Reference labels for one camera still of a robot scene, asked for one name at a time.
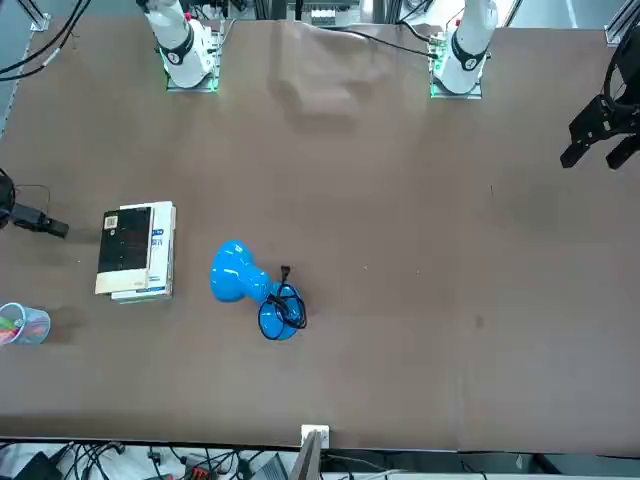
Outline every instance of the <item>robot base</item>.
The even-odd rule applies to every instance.
[[[205,37],[208,40],[207,47],[213,50],[211,53],[211,61],[213,62],[213,68],[211,72],[206,74],[204,78],[193,87],[181,87],[171,78],[171,71],[168,68],[165,61],[165,72],[167,74],[167,91],[168,92],[199,92],[199,93],[215,93],[218,91],[220,85],[220,59],[222,57],[222,41],[224,39],[224,35],[221,32],[211,31],[210,27],[200,27],[197,24],[197,31],[201,31],[204,33]]]

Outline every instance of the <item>black cable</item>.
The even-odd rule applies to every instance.
[[[34,2],[33,0],[27,0],[27,1],[31,4],[31,6],[33,7],[33,9],[34,9],[36,12],[38,12],[38,15],[40,15],[42,18],[44,18],[44,14],[42,13],[42,10],[40,10],[40,9],[38,8],[38,5],[36,5],[36,4],[35,4],[35,2]]]
[[[22,3],[22,0],[18,0],[18,3],[22,7],[22,9],[25,11],[25,13],[31,17],[31,20],[33,20],[34,23],[38,23],[38,20],[36,20],[36,17],[34,17],[33,13],[31,13],[31,10],[29,10],[29,8],[27,8],[27,6],[24,3]]]
[[[482,475],[482,478],[484,480],[487,480],[487,475],[482,470],[476,470],[475,468],[473,468],[471,465],[469,465],[467,462],[465,462],[462,459],[460,459],[460,466],[462,466],[462,470],[464,470],[465,472],[479,473],[480,475]]]
[[[425,37],[424,35],[418,33],[416,29],[413,28],[412,25],[409,25],[405,20],[398,23],[398,25],[408,28],[409,31],[411,32],[411,35],[416,37],[418,40],[422,40],[423,42],[426,42],[426,43],[432,43],[432,40],[429,37]]]
[[[95,447],[92,451],[87,449],[87,447],[85,446],[84,450],[89,454],[89,459],[90,459],[86,467],[86,470],[89,472],[87,475],[91,476],[91,469],[95,465],[96,467],[98,467],[98,470],[100,471],[100,475],[102,475],[102,479],[109,480],[109,477],[107,476],[106,473],[104,473],[104,470],[102,469],[102,464],[100,463],[100,455],[102,455],[106,451],[106,448],[103,448],[103,450],[100,451],[100,447],[98,446],[98,447]]]
[[[162,475],[160,474],[160,469],[158,468],[158,464],[153,458],[153,447],[151,446],[149,447],[149,460],[151,460],[151,463],[153,463],[153,468],[156,470],[156,475],[158,476],[158,478],[162,478]]]
[[[67,20],[67,23],[65,23],[65,25],[63,26],[63,28],[55,35],[54,37],[54,41],[57,40],[58,38],[60,38],[60,36],[62,35],[62,33],[64,32],[64,29],[66,28],[66,35],[64,36],[64,38],[62,39],[62,42],[60,43],[60,46],[57,47],[59,50],[62,50],[62,47],[65,46],[65,44],[67,43],[67,41],[69,40],[69,38],[71,37],[71,35],[73,35],[73,29],[75,28],[76,24],[78,23],[78,20],[80,20],[80,17],[82,17],[82,14],[84,14],[84,12],[86,11],[86,9],[89,7],[89,4],[91,3],[91,0],[86,0],[85,4],[83,5],[83,7],[80,9],[80,11],[78,12],[78,14],[76,15],[75,18],[72,19],[73,15],[76,12],[76,9],[78,7],[78,5],[80,5],[80,3],[82,2],[82,0],[78,0],[78,2],[76,3],[76,7],[74,7],[73,12],[72,12],[72,16],[69,17],[69,19]],[[42,53],[44,50],[46,50],[47,48],[49,48],[51,45],[53,44],[53,42],[49,42],[47,43],[47,45],[45,45],[45,47],[43,47],[42,49],[40,49],[38,52]],[[27,59],[33,59],[35,57],[37,57],[38,55],[31,55],[29,57],[27,57],[24,60]],[[11,75],[9,77],[0,77],[0,82],[10,82],[13,80],[20,80],[22,78],[27,78],[27,77],[31,77],[32,75],[35,75],[36,73],[41,72],[42,70],[44,70],[44,68],[48,65],[48,61],[49,60],[45,60],[44,63],[42,63],[40,66],[34,68],[33,70],[30,70],[28,72],[24,72],[24,73],[19,73],[16,75]],[[16,63],[14,65],[18,65],[18,66],[22,66],[24,63]],[[14,70],[15,68],[11,68],[14,65],[11,65],[10,67],[4,68],[2,70],[0,70],[0,74],[1,73],[6,73],[9,70]]]
[[[444,24],[444,31],[445,32],[449,29],[449,24],[451,23],[451,20],[456,18],[458,15],[460,15],[463,10],[464,10],[464,7],[462,7],[460,10],[458,10],[453,17],[451,17],[449,20],[447,20],[447,23]]]
[[[69,38],[71,38],[71,36],[73,35],[73,29],[76,28],[76,24],[78,23],[78,20],[80,20],[82,15],[84,15],[84,12],[87,10],[87,8],[89,8],[89,5],[91,5],[91,1],[92,0],[86,1],[86,3],[82,6],[80,11],[78,12],[78,15],[76,16],[76,18],[73,20],[73,22],[71,22],[71,25],[67,30],[67,34],[64,36],[64,38],[62,39],[62,42],[60,43],[61,50],[62,50],[62,47],[64,47],[66,43],[69,41]]]
[[[431,3],[433,2],[433,0],[422,0],[422,2],[420,2],[418,5],[416,5],[413,10],[411,10],[409,13],[407,13],[404,17],[402,17],[400,20],[398,20],[398,23],[402,23],[404,22],[407,18],[409,18],[411,15],[413,15],[414,13],[416,13],[418,10],[420,10],[420,7],[424,7],[426,5],[425,11],[431,6]]]
[[[82,448],[82,445],[78,445],[78,448],[76,448],[76,455],[75,455],[75,458],[73,459],[73,465],[71,466],[71,468],[67,472],[67,475],[64,477],[64,480],[66,480],[66,478],[69,476],[69,473],[71,472],[71,470],[73,470],[73,473],[75,474],[76,480],[80,480],[80,477],[78,476],[78,462],[80,461],[80,458],[82,458],[82,457],[78,457],[78,454],[80,453],[80,449],[81,448]]]
[[[260,308],[258,309],[258,327],[260,327],[262,335],[264,335],[268,340],[277,340],[280,338],[280,335],[282,335],[282,332],[284,332],[286,327],[291,327],[296,330],[302,330],[307,327],[307,309],[304,301],[300,298],[300,295],[298,295],[293,286],[287,283],[287,277],[289,276],[289,273],[291,273],[291,268],[283,265],[280,269],[282,271],[282,279],[280,281],[278,291],[275,295],[269,294],[267,299],[262,302],[262,305],[260,305]],[[285,288],[288,288],[293,293],[291,295],[282,295],[282,291]],[[289,306],[287,305],[289,300],[293,300],[296,303],[298,311],[300,312],[299,320],[292,320],[290,318]],[[278,335],[273,337],[267,335],[267,332],[262,328],[262,324],[260,323],[260,316],[262,315],[262,310],[266,305],[273,305],[274,312],[276,313],[278,320],[282,323],[280,332],[278,332]]]
[[[14,63],[13,65],[9,65],[8,67],[4,67],[2,69],[0,69],[0,74],[3,73],[7,73],[10,72],[11,70],[15,70],[16,68],[21,67],[22,65],[25,65],[26,63],[29,63],[31,60],[33,60],[34,58],[39,57],[40,55],[42,55],[45,51],[47,51],[54,43],[56,43],[58,41],[58,39],[67,31],[67,29],[69,28],[69,26],[71,25],[71,23],[73,22],[73,19],[76,15],[76,12],[78,11],[78,9],[80,8],[80,5],[82,4],[83,0],[77,0],[75,6],[73,7],[73,10],[71,11],[71,15],[69,15],[69,18],[67,19],[67,21],[65,22],[65,24],[62,26],[62,28],[58,31],[58,33],[56,33],[54,35],[54,37],[49,40],[49,42],[47,42],[47,44],[40,48],[39,50],[35,51],[34,53],[32,53],[31,55],[29,55],[26,58],[23,58],[22,60]]]
[[[369,35],[368,33],[362,33],[362,32],[358,32],[357,30],[349,30],[349,29],[337,29],[337,30],[340,32],[353,33],[354,35],[358,35],[362,38],[367,38],[369,40],[373,40],[374,42],[378,42],[383,45],[387,45],[389,47],[397,48],[398,50],[402,50],[404,52],[413,53],[415,55],[421,55],[423,57],[433,58],[434,60],[438,59],[438,55],[436,55],[435,53],[421,52],[420,50],[414,50],[412,48],[403,47],[402,45],[397,45],[395,43],[387,42],[386,40],[382,40],[378,37],[374,37],[373,35]]]
[[[223,462],[225,462],[231,455],[233,455],[235,452],[226,452],[226,453],[221,453],[220,455],[216,455],[215,457],[212,457],[211,460],[217,460],[220,457],[224,457],[222,458],[222,460],[220,460],[218,463],[216,463],[216,465],[213,467],[214,470],[217,469],[220,465],[222,465]],[[209,460],[203,460],[200,463],[196,463],[193,467],[191,467],[191,470],[193,470],[194,468],[198,468],[201,465],[204,465],[205,463],[207,463]],[[178,480],[185,480],[187,478],[188,475],[190,475],[191,472],[187,472],[185,471],[185,474],[180,477]]]
[[[207,464],[209,467],[209,476],[213,474],[213,469],[211,468],[211,457],[209,456],[209,449],[205,448],[204,453],[207,455]]]
[[[249,458],[249,460],[246,460],[247,466],[249,467],[249,469],[251,469],[251,462],[253,462],[259,455],[262,455],[263,453],[264,453],[264,450],[260,450],[258,453],[255,453],[254,455],[252,455],[251,458]],[[229,480],[235,480],[236,478],[239,478],[238,474],[240,473],[240,454],[236,454],[236,455],[238,456],[238,467],[236,468],[236,473],[234,473]]]

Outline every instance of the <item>wire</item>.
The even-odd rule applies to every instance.
[[[416,31],[416,29],[413,28],[413,26],[409,25],[405,20],[403,20],[400,23],[398,23],[398,25],[401,25],[403,27],[407,27],[409,29],[409,31],[411,32],[411,35],[416,37],[418,40],[422,40],[423,42],[427,42],[427,43],[433,43],[432,39],[430,39],[429,37],[425,37],[424,35],[418,33]]]
[[[231,33],[231,29],[233,28],[233,26],[236,24],[237,21],[238,21],[237,18],[234,18],[233,20],[231,20],[231,23],[229,24],[229,29],[225,32],[224,37],[222,38],[222,43],[220,44],[220,48],[222,48],[226,43],[227,38],[229,38],[229,34]]]
[[[204,453],[207,455],[207,463],[209,466],[209,476],[211,476],[211,474],[213,473],[213,469],[211,468],[211,457],[209,456],[209,449],[205,448]]]
[[[253,462],[259,455],[262,455],[264,453],[264,450],[260,450],[258,453],[254,454],[251,456],[251,458],[249,458],[249,460],[247,460],[247,466],[249,467],[249,469],[251,469],[251,462]],[[229,480],[235,480],[236,478],[240,478],[239,474],[240,474],[240,454],[236,453],[236,455],[238,456],[238,466],[236,467],[236,473],[233,474],[233,476],[229,479]]]
[[[22,193],[20,191],[21,188],[29,188],[29,187],[42,188],[43,190],[46,190],[46,192],[47,192],[47,206],[45,207],[44,213],[45,213],[45,215],[49,215],[49,206],[51,205],[51,189],[49,187],[47,187],[46,185],[40,185],[39,183],[23,183],[23,184],[15,186],[18,194]]]
[[[76,2],[75,6],[73,7],[73,10],[71,11],[71,15],[69,15],[69,18],[67,19],[65,24],[58,31],[58,33],[56,33],[56,35],[54,35],[54,37],[51,40],[49,40],[49,42],[47,42],[47,44],[44,47],[42,47],[39,50],[35,51],[34,53],[29,55],[28,57],[23,58],[22,60],[14,63],[13,65],[9,65],[8,67],[4,67],[4,68],[0,69],[0,74],[10,72],[11,70],[15,70],[15,69],[21,67],[22,65],[25,65],[25,64],[29,63],[31,60],[33,60],[33,59],[39,57],[40,55],[42,55],[54,43],[56,43],[58,41],[58,39],[65,33],[65,31],[69,28],[69,26],[73,22],[73,18],[75,17],[76,12],[80,8],[80,5],[82,4],[82,1],[83,0],[78,0]]]
[[[153,447],[151,446],[149,447],[149,460],[151,460],[151,463],[153,463],[153,468],[156,470],[156,475],[158,476],[158,478],[162,478],[162,475],[160,474],[160,469],[158,468],[158,464],[153,459]]]
[[[367,460],[362,460],[361,458],[345,457],[345,456],[343,456],[343,455],[333,455],[332,453],[328,453],[326,456],[327,456],[328,458],[337,458],[337,459],[339,459],[339,460],[349,460],[349,461],[351,461],[351,462],[358,462],[358,463],[362,463],[362,464],[365,464],[365,465],[369,465],[370,467],[373,467],[373,468],[375,468],[376,470],[382,470],[382,471],[385,471],[385,470],[386,470],[386,468],[381,467],[380,465],[376,465],[375,463],[371,463],[371,462],[369,462],[369,461],[367,461]]]
[[[377,478],[386,477],[387,475],[395,475],[396,473],[408,473],[407,470],[385,470],[384,472],[374,473],[373,475],[369,475],[367,477],[360,477],[358,480],[376,480]]]
[[[482,470],[476,470],[475,468],[473,468],[471,465],[469,465],[467,462],[465,462],[462,459],[460,459],[460,466],[462,467],[462,469],[465,472],[467,472],[467,473],[479,473],[480,475],[482,475],[484,480],[487,480],[487,475]]]
[[[289,276],[289,273],[291,273],[291,267],[282,265],[280,267],[280,270],[282,272],[282,278],[280,280],[280,287],[278,288],[278,291],[275,295],[270,293],[267,299],[262,302],[260,308],[258,309],[258,327],[260,328],[260,332],[262,332],[262,335],[267,340],[278,340],[286,327],[290,327],[295,330],[302,330],[303,328],[307,327],[307,309],[305,307],[305,304],[302,301],[302,298],[300,298],[300,295],[298,295],[296,289],[287,283],[287,277]],[[289,289],[292,293],[290,295],[282,295],[282,291],[285,288]],[[299,318],[296,320],[291,318],[292,315],[290,313],[290,307],[288,305],[290,300],[296,303],[296,307],[299,312],[298,315],[296,315],[296,317]],[[274,336],[270,336],[267,334],[262,326],[262,322],[260,321],[262,317],[262,311],[267,305],[273,305],[274,313],[276,314],[278,320],[280,320],[280,323],[282,323],[282,328],[280,329],[278,334]]]
[[[102,464],[100,463],[100,455],[102,455],[106,450],[106,447],[102,449],[102,451],[100,451],[100,447],[94,447],[93,450],[89,450],[87,449],[86,445],[84,446],[84,451],[86,453],[89,454],[89,458],[90,458],[90,462],[87,463],[87,466],[85,467],[85,469],[87,470],[87,475],[91,476],[91,469],[93,468],[94,465],[96,465],[98,467],[98,470],[100,470],[100,475],[102,475],[103,480],[109,480],[109,477],[107,476],[106,473],[104,473],[104,470],[102,469]]]
[[[182,463],[182,457],[176,453],[175,448],[169,447],[169,450],[171,450],[171,453],[173,453],[173,456],[176,457],[180,461],[180,463]]]
[[[216,455],[215,457],[212,457],[211,460],[217,460],[220,457],[224,457],[222,458],[222,460],[220,460],[218,463],[216,463],[216,465],[213,467],[214,470],[217,469],[220,465],[222,465],[223,462],[225,462],[231,455],[233,455],[235,452],[226,452],[226,453],[221,453],[220,455]],[[205,463],[207,463],[209,460],[203,460],[200,463],[196,463],[193,467],[191,467],[191,470],[193,470],[194,468],[198,468],[201,465],[204,465]],[[186,467],[185,467],[185,473],[182,477],[180,477],[178,480],[185,480],[189,475],[191,474],[191,472],[187,472],[186,471]]]
[[[451,21],[456,18],[458,15],[460,15],[462,13],[462,11],[464,10],[464,7],[462,7],[460,10],[458,10],[456,12],[456,14],[451,17],[449,20],[447,20],[447,23],[444,24],[444,31],[446,32],[447,30],[449,30],[449,24],[451,23]]]
[[[42,70],[44,70],[45,67],[47,65],[49,65],[49,63],[51,63],[53,61],[53,59],[58,56],[58,54],[60,53],[60,50],[62,49],[62,47],[64,47],[66,45],[66,43],[69,40],[69,38],[73,35],[73,29],[75,28],[76,24],[78,23],[78,20],[80,20],[80,17],[82,17],[84,12],[89,7],[89,4],[91,4],[92,0],[86,0],[85,4],[82,6],[82,8],[78,12],[78,14],[75,16],[75,18],[73,18],[73,16],[75,15],[75,12],[78,9],[78,6],[80,5],[80,3],[82,1],[83,0],[78,0],[78,2],[76,3],[76,6],[73,9],[73,12],[71,13],[71,16],[67,19],[67,22],[64,24],[63,28],[60,29],[60,31],[53,37],[52,41],[47,43],[47,45],[45,45],[43,48],[41,48],[35,54],[25,58],[24,60],[21,60],[20,62],[15,63],[14,65],[11,65],[9,67],[6,67],[6,68],[0,70],[0,74],[6,73],[6,72],[8,72],[10,70],[15,70],[15,68],[18,68],[18,67],[24,65],[25,63],[27,63],[28,61],[33,60],[34,58],[39,56],[42,52],[44,52],[46,49],[51,47],[51,45],[53,45],[53,43],[58,38],[60,38],[60,36],[62,36],[62,34],[64,33],[64,31],[66,29],[66,35],[62,39],[62,42],[60,43],[60,46],[57,47],[56,49],[54,49],[54,51],[47,57],[47,59],[44,62],[42,62],[42,64],[40,66],[38,66],[38,67],[34,68],[33,70],[28,71],[28,72],[18,73],[16,75],[11,75],[9,77],[0,77],[0,82],[9,82],[9,81],[13,81],[13,80],[20,80],[22,78],[31,77],[32,75],[35,75],[36,73],[39,73]]]
[[[404,17],[402,17],[400,20],[398,20],[398,23],[404,22],[407,18],[409,18],[411,15],[413,15],[418,10],[420,10],[420,7],[423,7],[423,6],[426,5],[425,11],[427,11],[429,9],[429,7],[431,6],[432,2],[433,2],[433,0],[422,0],[422,2],[420,2],[418,5],[416,5],[413,10],[411,10]]]
[[[247,460],[248,464],[251,464],[251,462],[253,462],[256,458],[258,458],[260,455],[262,455],[264,453],[264,450],[260,450],[258,453],[256,453],[255,455],[252,455],[251,458],[249,460]]]
[[[435,53],[421,52],[420,50],[414,50],[412,48],[403,47],[402,45],[397,45],[395,43],[387,42],[386,40],[382,40],[382,39],[380,39],[378,37],[374,37],[373,35],[369,35],[368,33],[362,33],[362,32],[358,32],[357,30],[349,30],[349,29],[339,29],[338,31],[351,33],[353,35],[358,35],[359,37],[367,38],[369,40],[373,40],[374,42],[378,42],[378,43],[381,43],[383,45],[387,45],[388,47],[397,48],[398,50],[402,50],[403,52],[409,52],[409,53],[413,53],[415,55],[421,55],[423,57],[433,58],[435,60],[438,59],[438,55],[436,55]]]

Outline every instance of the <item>metal frame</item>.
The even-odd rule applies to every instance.
[[[18,4],[31,19],[32,32],[45,32],[49,29],[51,15],[43,13],[35,0],[18,0]]]
[[[611,18],[609,24],[605,25],[604,34],[610,47],[620,43],[620,39],[629,29],[631,19],[637,15],[639,10],[640,0],[627,0]]]
[[[320,476],[320,448],[322,439],[320,432],[314,430],[307,435],[302,444],[289,480],[318,480]]]

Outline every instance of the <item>stack of books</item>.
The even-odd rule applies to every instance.
[[[172,202],[124,205],[103,217],[96,294],[118,303],[170,298],[176,208]]]

